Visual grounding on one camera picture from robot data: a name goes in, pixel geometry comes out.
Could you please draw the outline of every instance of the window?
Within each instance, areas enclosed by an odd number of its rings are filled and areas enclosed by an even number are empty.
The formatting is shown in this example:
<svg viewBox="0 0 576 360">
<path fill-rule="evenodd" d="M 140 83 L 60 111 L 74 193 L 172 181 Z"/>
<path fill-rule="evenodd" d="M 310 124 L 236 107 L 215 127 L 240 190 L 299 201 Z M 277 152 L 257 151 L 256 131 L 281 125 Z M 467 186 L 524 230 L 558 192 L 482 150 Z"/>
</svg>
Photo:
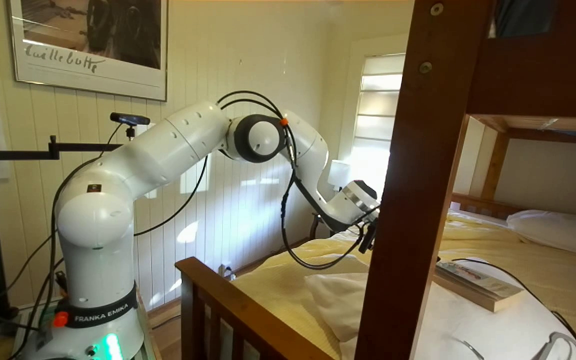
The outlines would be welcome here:
<svg viewBox="0 0 576 360">
<path fill-rule="evenodd" d="M 390 157 L 404 54 L 365 59 L 350 154 L 352 178 L 363 179 L 381 199 Z"/>
</svg>

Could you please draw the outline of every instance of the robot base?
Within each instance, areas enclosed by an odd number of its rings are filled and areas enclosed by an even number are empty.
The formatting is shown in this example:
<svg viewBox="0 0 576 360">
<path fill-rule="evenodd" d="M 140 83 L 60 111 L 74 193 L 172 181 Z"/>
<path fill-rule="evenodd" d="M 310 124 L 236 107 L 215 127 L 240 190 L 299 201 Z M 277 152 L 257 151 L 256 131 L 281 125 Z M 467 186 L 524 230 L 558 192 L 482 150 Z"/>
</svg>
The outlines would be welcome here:
<svg viewBox="0 0 576 360">
<path fill-rule="evenodd" d="M 137 309 L 89 328 L 49 326 L 44 335 L 30 334 L 21 360 L 129 360 L 144 344 Z"/>
</svg>

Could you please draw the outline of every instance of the yellow bedspread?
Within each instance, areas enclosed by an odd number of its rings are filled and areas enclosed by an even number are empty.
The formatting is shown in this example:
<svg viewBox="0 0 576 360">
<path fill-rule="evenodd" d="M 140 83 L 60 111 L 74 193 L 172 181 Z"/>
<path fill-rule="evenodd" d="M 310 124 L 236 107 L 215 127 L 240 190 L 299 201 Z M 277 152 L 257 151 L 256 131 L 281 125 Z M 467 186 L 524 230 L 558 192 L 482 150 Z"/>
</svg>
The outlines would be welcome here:
<svg viewBox="0 0 576 360">
<path fill-rule="evenodd" d="M 352 234 L 338 234 L 309 241 L 295 252 L 308 262 L 322 264 L 344 253 L 354 238 Z M 576 331 L 576 253 L 530 243 L 509 228 L 450 212 L 439 256 L 444 260 L 478 257 L 510 271 L 550 310 L 560 312 Z M 323 274 L 365 272 L 368 264 L 370 252 L 355 250 Z M 304 276 L 311 274 L 315 271 L 300 266 L 288 253 L 281 253 L 233 284 L 330 356 L 341 358 L 337 338 L 320 317 L 304 285 Z"/>
</svg>

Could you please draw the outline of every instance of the green light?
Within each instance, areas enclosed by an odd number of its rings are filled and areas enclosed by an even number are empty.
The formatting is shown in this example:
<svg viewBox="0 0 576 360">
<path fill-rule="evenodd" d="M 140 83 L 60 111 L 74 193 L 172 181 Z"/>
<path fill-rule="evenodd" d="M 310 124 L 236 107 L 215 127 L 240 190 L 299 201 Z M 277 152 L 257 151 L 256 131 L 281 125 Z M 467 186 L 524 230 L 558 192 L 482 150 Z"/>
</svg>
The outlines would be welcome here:
<svg viewBox="0 0 576 360">
<path fill-rule="evenodd" d="M 122 348 L 119 346 L 119 339 L 114 333 L 108 333 L 105 336 L 105 351 L 107 358 L 110 360 L 124 360 Z"/>
</svg>

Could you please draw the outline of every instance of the electrical outlet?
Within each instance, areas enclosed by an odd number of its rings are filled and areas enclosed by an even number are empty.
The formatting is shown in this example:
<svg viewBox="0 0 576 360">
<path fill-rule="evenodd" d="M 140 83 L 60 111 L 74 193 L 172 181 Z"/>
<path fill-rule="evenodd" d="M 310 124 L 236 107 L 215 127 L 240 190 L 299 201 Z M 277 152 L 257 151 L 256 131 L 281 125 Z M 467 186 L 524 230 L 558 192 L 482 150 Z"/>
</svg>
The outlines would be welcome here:
<svg viewBox="0 0 576 360">
<path fill-rule="evenodd" d="M 218 271 L 219 276 L 223 278 L 224 276 L 226 276 L 227 272 L 233 272 L 230 261 L 224 261 L 223 264 L 219 265 L 219 271 Z"/>
</svg>

